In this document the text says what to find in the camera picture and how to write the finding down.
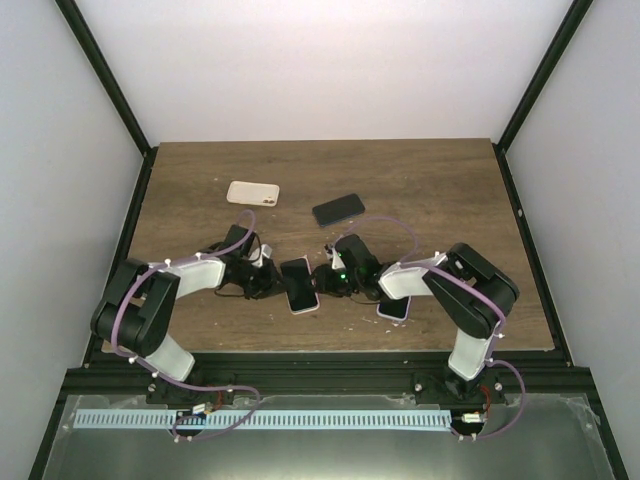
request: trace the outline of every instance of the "wooden tabletop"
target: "wooden tabletop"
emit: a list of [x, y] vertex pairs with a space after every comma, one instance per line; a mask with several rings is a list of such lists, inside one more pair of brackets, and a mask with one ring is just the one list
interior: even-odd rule
[[[388, 215], [412, 226], [420, 240], [417, 258], [465, 242], [516, 282], [521, 297], [499, 348], [553, 348], [489, 140], [165, 143], [130, 256], [181, 258], [223, 240], [247, 208], [227, 203], [233, 180], [280, 186], [276, 207], [254, 208], [256, 231], [273, 247], [277, 265], [303, 255], [312, 268], [326, 262], [323, 245], [350, 221], [321, 228], [311, 208], [355, 192], [365, 216]], [[397, 260], [412, 247], [392, 223], [371, 222], [356, 233], [380, 261]], [[179, 299], [170, 325], [170, 334], [191, 351], [450, 349], [455, 333], [432, 297], [414, 298], [409, 319], [393, 326], [375, 306], [346, 298], [321, 296], [319, 310], [294, 316], [285, 295], [256, 301], [207, 290]]]

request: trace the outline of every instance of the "white cable tray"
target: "white cable tray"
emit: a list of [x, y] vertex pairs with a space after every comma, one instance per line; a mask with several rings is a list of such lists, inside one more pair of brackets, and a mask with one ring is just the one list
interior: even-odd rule
[[[180, 429], [220, 430], [247, 413], [219, 410], [204, 420], [187, 419]], [[87, 409], [76, 412], [77, 429], [169, 429], [177, 410]], [[414, 430], [449, 431], [449, 410], [258, 410], [239, 430]]]

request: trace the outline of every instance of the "beige phone case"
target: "beige phone case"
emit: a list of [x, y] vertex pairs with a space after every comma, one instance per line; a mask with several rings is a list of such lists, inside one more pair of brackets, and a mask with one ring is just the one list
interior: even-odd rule
[[227, 202], [243, 205], [275, 207], [278, 203], [280, 187], [267, 183], [231, 182], [227, 192]]

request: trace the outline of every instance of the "smartphone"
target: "smartphone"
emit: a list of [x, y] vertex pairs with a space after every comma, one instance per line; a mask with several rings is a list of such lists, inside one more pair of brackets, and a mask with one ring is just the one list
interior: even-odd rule
[[409, 317], [409, 305], [411, 297], [400, 300], [391, 300], [378, 304], [378, 316], [388, 318], [394, 322], [404, 322]]
[[322, 205], [316, 205], [311, 209], [311, 213], [316, 217], [318, 225], [326, 227], [345, 218], [364, 213], [364, 204], [358, 195], [352, 193], [345, 197], [323, 203]]
[[320, 306], [318, 294], [311, 282], [311, 267], [307, 257], [296, 258], [280, 265], [287, 287], [287, 300], [291, 313], [311, 312]]

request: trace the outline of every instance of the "white wall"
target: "white wall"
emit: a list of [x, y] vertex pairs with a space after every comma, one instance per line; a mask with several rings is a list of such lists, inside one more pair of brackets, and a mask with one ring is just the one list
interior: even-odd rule
[[0, 476], [78, 366], [140, 154], [52, 0], [0, 2]]
[[570, 0], [82, 0], [150, 142], [498, 140]]
[[640, 478], [640, 2], [594, 2], [509, 152], [568, 341]]

